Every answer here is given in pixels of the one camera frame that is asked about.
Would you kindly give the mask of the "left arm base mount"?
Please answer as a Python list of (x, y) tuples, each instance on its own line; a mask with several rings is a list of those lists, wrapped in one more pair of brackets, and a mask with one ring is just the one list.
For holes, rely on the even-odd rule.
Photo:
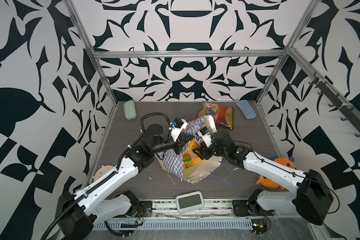
[(123, 215), (115, 215), (114, 218), (127, 218), (127, 217), (145, 217), (152, 213), (153, 202), (141, 201), (131, 191), (124, 191), (125, 195), (132, 204), (129, 210)]

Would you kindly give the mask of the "gold fruit gummy bag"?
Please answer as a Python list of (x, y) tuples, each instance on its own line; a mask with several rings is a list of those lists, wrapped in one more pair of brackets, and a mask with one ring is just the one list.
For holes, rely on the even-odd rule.
[(223, 105), (202, 102), (202, 109), (198, 113), (198, 117), (212, 116), (216, 126), (220, 126), (229, 130), (234, 129), (234, 114), (233, 107), (226, 107)]

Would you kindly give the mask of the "yellow snack bag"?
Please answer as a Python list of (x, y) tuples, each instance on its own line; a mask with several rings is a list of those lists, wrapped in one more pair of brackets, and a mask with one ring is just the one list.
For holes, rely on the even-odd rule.
[(194, 140), (190, 141), (189, 146), (187, 147), (185, 153), (183, 154), (184, 169), (188, 169), (193, 165), (202, 161), (202, 159), (193, 152), (193, 150), (198, 147), (199, 147), (198, 144)]

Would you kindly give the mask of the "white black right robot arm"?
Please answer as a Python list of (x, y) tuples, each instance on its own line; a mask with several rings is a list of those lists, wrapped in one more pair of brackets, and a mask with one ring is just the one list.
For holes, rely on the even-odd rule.
[(253, 194), (258, 209), (297, 213), (314, 225), (324, 224), (337, 195), (319, 172), (304, 172), (278, 164), (256, 153), (250, 144), (234, 141), (224, 131), (213, 134), (204, 128), (198, 131), (197, 136), (202, 142), (193, 152), (201, 159), (222, 157), (231, 165), (257, 173), (286, 189), (286, 192), (260, 191)]

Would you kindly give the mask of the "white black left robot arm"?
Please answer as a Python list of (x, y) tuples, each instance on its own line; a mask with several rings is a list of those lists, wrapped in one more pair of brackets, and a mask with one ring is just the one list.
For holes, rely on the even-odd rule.
[(179, 154), (193, 139), (193, 135), (186, 133), (187, 125), (183, 119), (170, 122), (167, 138), (163, 137), (163, 128), (158, 124), (141, 130), (139, 138), (126, 148), (118, 164), (109, 172), (74, 194), (61, 194), (55, 220), (50, 227), (59, 226), (66, 240), (82, 240), (101, 220), (132, 214), (132, 206), (137, 205), (138, 199), (131, 192), (125, 192), (111, 201), (106, 198), (149, 166), (157, 153), (173, 150)]

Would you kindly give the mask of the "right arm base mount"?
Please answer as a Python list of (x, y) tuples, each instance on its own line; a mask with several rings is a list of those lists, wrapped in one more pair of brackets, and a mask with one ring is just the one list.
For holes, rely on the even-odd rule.
[(260, 207), (260, 205), (256, 202), (257, 197), (263, 190), (257, 189), (247, 200), (233, 200), (233, 213), (237, 217), (256, 217), (263, 216), (266, 214), (267, 216), (273, 216), (274, 211), (265, 211)]

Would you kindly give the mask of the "checkered paper bag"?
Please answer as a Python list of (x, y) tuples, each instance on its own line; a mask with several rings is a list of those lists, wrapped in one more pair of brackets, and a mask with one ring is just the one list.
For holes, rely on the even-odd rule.
[(179, 177), (182, 181), (196, 184), (223, 164), (222, 157), (211, 156), (203, 159), (200, 157), (201, 152), (196, 150), (202, 146), (204, 140), (212, 142), (211, 136), (217, 132), (216, 125), (211, 116), (204, 116), (188, 122), (182, 132), (192, 135), (193, 139), (181, 148), (180, 153), (168, 150), (158, 153), (156, 159), (167, 173)]

